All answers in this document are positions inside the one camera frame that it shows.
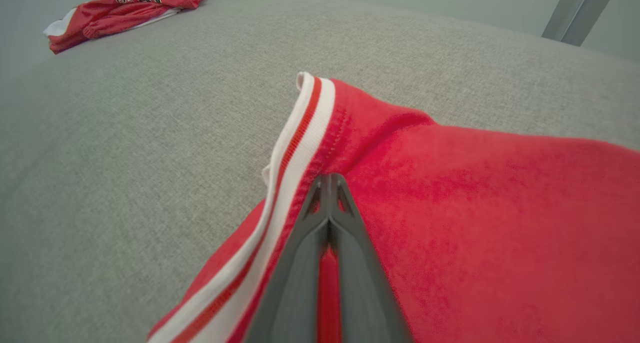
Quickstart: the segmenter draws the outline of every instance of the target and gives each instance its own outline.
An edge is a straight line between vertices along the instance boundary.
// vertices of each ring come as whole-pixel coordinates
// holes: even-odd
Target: gray fabric surface
[[[295,75],[437,122],[640,148],[640,67],[338,0],[207,0],[2,88],[0,341],[135,342],[262,199]]]

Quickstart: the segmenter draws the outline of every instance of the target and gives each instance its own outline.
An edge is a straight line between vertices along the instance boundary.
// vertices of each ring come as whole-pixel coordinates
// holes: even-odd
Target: clothing
[[[198,8],[202,0],[92,0],[78,5],[44,30],[55,54],[93,40]]]
[[[640,341],[638,152],[441,126],[308,73],[297,85],[265,201],[149,342],[241,342],[313,179],[331,173],[416,342]],[[320,281],[335,282],[327,266]]]

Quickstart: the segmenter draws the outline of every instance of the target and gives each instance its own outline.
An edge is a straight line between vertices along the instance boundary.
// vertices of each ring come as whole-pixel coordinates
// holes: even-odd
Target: red stripe
[[[256,258],[256,254],[258,254],[258,251],[260,250],[260,247],[262,246],[263,241],[265,240],[266,232],[269,230],[269,225],[272,220],[272,215],[274,214],[275,202],[277,202],[278,200],[278,195],[280,192],[280,186],[282,182],[282,177],[284,176],[284,172],[289,165],[291,157],[293,156],[298,145],[300,144],[302,137],[305,135],[305,132],[307,131],[307,128],[311,123],[311,119],[313,118],[314,113],[316,112],[316,107],[318,106],[318,99],[320,98],[321,89],[322,89],[322,81],[320,81],[319,78],[314,77],[313,92],[311,92],[311,99],[309,101],[309,105],[307,106],[306,111],[304,111],[302,120],[300,121],[300,124],[297,126],[297,129],[295,130],[293,138],[291,138],[291,141],[288,143],[288,147],[286,147],[284,156],[282,156],[282,161],[280,163],[280,167],[278,170],[278,179],[276,181],[276,192],[273,199],[273,206],[271,207],[269,219],[267,220],[267,226],[262,232],[262,236],[260,237],[258,245],[256,245],[253,252],[251,253],[251,256],[249,257],[249,260],[247,261],[247,263],[244,264],[244,267],[242,268],[240,273],[233,279],[231,284],[229,284],[229,286],[227,286],[224,289],[224,291],[220,293],[220,295],[218,295],[208,306],[206,306],[206,308],[203,311],[201,311],[200,314],[198,314],[198,316],[188,325],[188,327],[186,327],[185,330],[180,332],[180,334],[178,334],[178,336],[176,336],[172,340],[172,343],[187,343],[190,340],[192,340],[198,333],[200,333],[200,331],[207,324],[209,324],[209,322],[211,322],[211,320],[217,315],[217,313],[222,309],[222,307],[224,307],[224,305],[229,301],[229,299],[238,290],[238,288],[240,288],[240,285],[245,280],[245,277],[247,276],[247,273],[249,272],[249,269],[251,268],[251,265],[253,264],[254,259]]]

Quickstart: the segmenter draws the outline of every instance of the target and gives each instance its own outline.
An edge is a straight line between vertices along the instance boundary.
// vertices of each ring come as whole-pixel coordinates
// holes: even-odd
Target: white and red striped trim
[[[271,154],[266,203],[258,224],[220,271],[149,337],[149,343],[224,342],[254,297],[298,184],[334,110],[332,81],[300,72],[296,83],[300,94]]]

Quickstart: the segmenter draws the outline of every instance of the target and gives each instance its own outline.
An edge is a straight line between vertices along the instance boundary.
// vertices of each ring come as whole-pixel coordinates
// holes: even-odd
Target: metal frame
[[[580,46],[610,0],[560,0],[543,38]]]

